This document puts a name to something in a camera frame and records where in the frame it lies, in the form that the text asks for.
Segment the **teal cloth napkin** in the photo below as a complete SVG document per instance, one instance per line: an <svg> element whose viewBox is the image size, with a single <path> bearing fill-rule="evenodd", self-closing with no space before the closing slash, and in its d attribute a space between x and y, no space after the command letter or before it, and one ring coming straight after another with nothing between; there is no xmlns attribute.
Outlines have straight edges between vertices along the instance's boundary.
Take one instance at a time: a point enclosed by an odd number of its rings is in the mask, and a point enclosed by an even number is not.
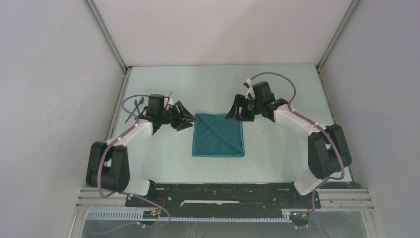
<svg viewBox="0 0 420 238"><path fill-rule="evenodd" d="M192 141L194 157L240 158L245 156L242 123L226 114L195 114Z"/></svg>

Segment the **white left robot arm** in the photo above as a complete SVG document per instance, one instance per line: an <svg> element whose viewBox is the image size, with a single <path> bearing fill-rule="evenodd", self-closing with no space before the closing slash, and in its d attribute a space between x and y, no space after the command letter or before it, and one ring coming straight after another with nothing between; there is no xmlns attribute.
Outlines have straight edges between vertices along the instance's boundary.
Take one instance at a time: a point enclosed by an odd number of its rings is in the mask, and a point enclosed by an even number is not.
<svg viewBox="0 0 420 238"><path fill-rule="evenodd" d="M138 201L148 207L156 202L157 194L150 189L153 181L130 174L129 145L150 138L163 125L170 125L176 131L190 128L195 117L180 101L173 101L171 93L140 97L147 99L147 105L138 114L126 110L134 118L126 131L115 138L92 144L85 182L97 188L103 198L106 197L103 190L107 189L111 193L137 195Z"/></svg>

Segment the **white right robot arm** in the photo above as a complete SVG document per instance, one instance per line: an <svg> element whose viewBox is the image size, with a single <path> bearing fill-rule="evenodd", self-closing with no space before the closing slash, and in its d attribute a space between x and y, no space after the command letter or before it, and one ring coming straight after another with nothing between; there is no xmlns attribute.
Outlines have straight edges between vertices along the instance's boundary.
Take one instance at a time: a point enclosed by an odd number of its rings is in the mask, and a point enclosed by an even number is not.
<svg viewBox="0 0 420 238"><path fill-rule="evenodd" d="M340 173L338 180L344 178L352 158L342 127L324 125L299 113L289 101L276 99L266 81L257 84L248 81L245 86L247 93L235 95L227 119L252 122L256 115L262 115L302 136L307 143L308 168L292 182L292 191L288 193L292 206L303 206L308 194L333 179L332 174Z"/></svg>

